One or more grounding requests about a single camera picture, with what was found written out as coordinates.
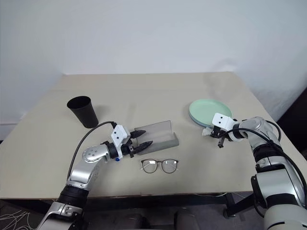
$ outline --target eyeglass frame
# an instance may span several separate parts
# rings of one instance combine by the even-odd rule
[[[148,160],[153,160],[153,161],[155,161],[155,162],[157,163],[157,167],[156,167],[156,169],[155,169],[153,172],[147,172],[147,171],[144,169],[143,163],[144,163],[144,161],[148,161]],[[167,161],[167,160],[172,160],[172,161],[175,161],[175,162],[176,162],[176,168],[175,168],[174,171],[172,171],[172,172],[166,172],[166,171],[163,169],[163,162],[164,162],[164,161]],[[149,159],[141,160],[142,168],[143,168],[144,172],[146,172],[146,173],[154,173],[154,172],[157,171],[157,169],[158,169],[158,166],[159,166],[158,163],[161,163],[161,168],[162,168],[162,170],[163,170],[165,173],[172,174],[172,173],[174,173],[174,172],[177,170],[178,162],[179,162],[179,161],[178,161],[178,160],[175,160],[175,159],[165,159],[165,160],[163,160],[163,161],[157,161],[157,160],[155,160],[155,159],[149,158]]]

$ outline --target eyeglass lens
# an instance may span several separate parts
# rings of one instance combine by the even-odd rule
[[[177,168],[177,161],[168,159],[162,161],[162,169],[166,173],[173,173]]]
[[[158,164],[153,159],[147,159],[143,161],[143,169],[147,173],[153,173],[157,170]]]

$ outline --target black cable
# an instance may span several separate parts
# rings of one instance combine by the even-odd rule
[[[73,154],[73,157],[72,157],[72,160],[71,160],[71,165],[69,166],[69,169],[68,169],[67,180],[68,180],[68,178],[69,178],[70,175],[71,175],[71,170],[72,170],[73,163],[74,163],[74,161],[75,161],[75,158],[76,158],[76,156],[77,156],[77,153],[78,153],[78,151],[79,151],[79,148],[80,148],[80,146],[82,145],[82,143],[84,142],[84,140],[87,138],[87,136],[88,136],[91,132],[93,132],[95,129],[97,129],[97,128],[99,128],[100,126],[103,126],[103,125],[105,125],[105,124],[111,124],[113,128],[115,128],[115,126],[117,125],[114,121],[106,121],[106,122],[103,122],[103,123],[101,123],[101,124],[98,124],[97,126],[95,126],[94,128],[92,128],[90,131],[88,131],[88,132],[84,135],[84,137],[80,140],[80,142],[79,142],[79,144],[78,144],[78,146],[77,146],[77,148],[76,148],[76,150],[75,150],[75,152],[74,152],[74,154]]]
[[[277,131],[278,131],[278,141],[280,141],[281,138],[282,138],[282,132],[280,131],[280,128],[279,128],[274,122],[272,122],[272,121],[266,120],[266,122],[268,122],[268,123],[270,123],[271,125],[274,125],[274,126],[275,126],[275,128],[276,128]]]
[[[217,136],[217,138],[220,138],[228,133],[231,133],[231,132],[234,132],[234,131],[247,131],[247,132],[251,132],[251,133],[254,133],[256,134],[257,136],[261,137],[262,139],[264,139],[265,141],[267,141],[270,145],[273,146],[273,148],[275,148],[277,151],[279,151],[281,153],[281,155],[283,157],[285,157],[289,162],[290,164],[292,164],[292,166],[294,167],[294,169],[296,170],[299,178],[301,179],[301,182],[303,184],[303,189],[304,189],[304,194],[305,194],[305,209],[307,209],[307,183],[304,179],[304,176],[302,174],[302,172],[300,171],[300,169],[298,168],[298,166],[294,163],[294,161],[284,152],[282,151],[280,148],[276,147],[276,145],[274,144],[274,142],[271,140],[271,139],[268,139],[266,138],[265,136],[263,136],[262,134],[252,130],[252,129],[248,129],[248,128],[234,128],[234,129],[231,129],[231,130],[228,130],[227,132]]]
[[[262,218],[264,218],[264,215],[259,211],[257,204],[256,204],[256,200],[254,200],[254,208],[256,210],[256,212],[259,214],[259,216],[261,216]]]

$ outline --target white wall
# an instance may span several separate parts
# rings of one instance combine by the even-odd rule
[[[0,122],[63,74],[234,71],[277,120],[307,86],[305,0],[1,0]]]

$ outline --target table leg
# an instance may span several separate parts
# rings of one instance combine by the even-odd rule
[[[234,203],[233,198],[227,197],[227,200],[228,199],[230,199],[230,204],[227,205],[227,209],[225,209],[223,212],[223,215],[226,219],[234,217],[236,213],[241,212],[254,205],[254,194],[249,195],[238,203]]]

